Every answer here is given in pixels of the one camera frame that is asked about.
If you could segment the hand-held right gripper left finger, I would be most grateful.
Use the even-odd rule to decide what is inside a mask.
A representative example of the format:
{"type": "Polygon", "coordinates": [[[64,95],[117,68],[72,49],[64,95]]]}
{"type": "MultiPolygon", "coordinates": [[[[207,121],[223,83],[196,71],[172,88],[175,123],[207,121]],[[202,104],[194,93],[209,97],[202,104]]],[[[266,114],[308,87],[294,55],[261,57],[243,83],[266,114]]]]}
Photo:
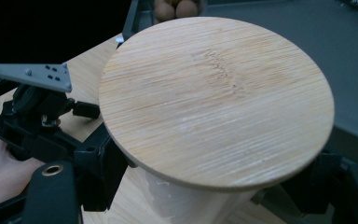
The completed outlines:
{"type": "Polygon", "coordinates": [[[122,153],[76,153],[38,168],[27,191],[21,224],[83,224],[82,213],[111,208],[128,164],[122,153]]]}

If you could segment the glass jar pale contents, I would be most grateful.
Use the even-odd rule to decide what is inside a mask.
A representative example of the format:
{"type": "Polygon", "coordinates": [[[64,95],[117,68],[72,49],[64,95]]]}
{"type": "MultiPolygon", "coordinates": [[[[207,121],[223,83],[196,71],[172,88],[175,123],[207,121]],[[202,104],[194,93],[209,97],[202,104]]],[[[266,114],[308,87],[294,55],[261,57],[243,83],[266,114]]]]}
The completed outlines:
{"type": "Polygon", "coordinates": [[[217,17],[151,26],[103,70],[103,122],[132,161],[149,224],[221,224],[298,174],[334,123],[330,86],[298,46],[217,17]]]}

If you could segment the tall glass jar brown balls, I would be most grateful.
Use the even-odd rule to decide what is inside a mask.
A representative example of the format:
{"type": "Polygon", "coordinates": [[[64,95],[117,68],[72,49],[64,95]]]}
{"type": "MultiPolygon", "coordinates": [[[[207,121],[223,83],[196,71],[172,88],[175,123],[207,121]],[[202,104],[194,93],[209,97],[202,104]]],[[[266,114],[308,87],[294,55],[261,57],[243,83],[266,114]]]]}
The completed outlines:
{"type": "Polygon", "coordinates": [[[199,16],[206,8],[206,0],[150,0],[155,22],[199,16]]]}

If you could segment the dark grey corner rack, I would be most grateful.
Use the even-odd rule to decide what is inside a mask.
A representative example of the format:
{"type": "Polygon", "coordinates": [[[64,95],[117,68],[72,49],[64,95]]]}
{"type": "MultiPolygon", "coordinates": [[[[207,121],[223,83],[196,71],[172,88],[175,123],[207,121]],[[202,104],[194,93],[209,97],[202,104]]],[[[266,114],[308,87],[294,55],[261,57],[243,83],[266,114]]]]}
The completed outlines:
{"type": "Polygon", "coordinates": [[[358,0],[206,0],[202,13],[263,26],[308,53],[336,105],[322,159],[358,164],[358,0]]]}

